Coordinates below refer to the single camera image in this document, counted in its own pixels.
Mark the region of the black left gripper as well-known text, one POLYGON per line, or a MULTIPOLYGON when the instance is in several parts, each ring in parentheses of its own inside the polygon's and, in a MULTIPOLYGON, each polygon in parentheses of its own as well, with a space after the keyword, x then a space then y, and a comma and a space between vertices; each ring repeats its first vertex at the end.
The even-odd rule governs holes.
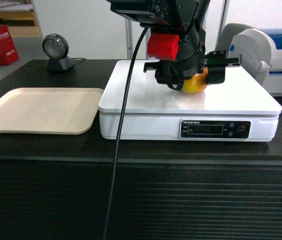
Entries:
POLYGON ((143 71, 155 71, 158 84, 167 85, 170 89, 181 91, 185 80, 193 75, 202 73, 207 68, 206 82, 208 85, 218 85, 225 82, 226 68, 241 65, 241 56, 227 58, 224 50, 212 51, 205 55, 205 47, 200 39, 199 32, 193 26, 188 33, 177 34, 159 32, 157 29, 151 33, 179 35, 178 52, 176 59, 147 62, 143 71))

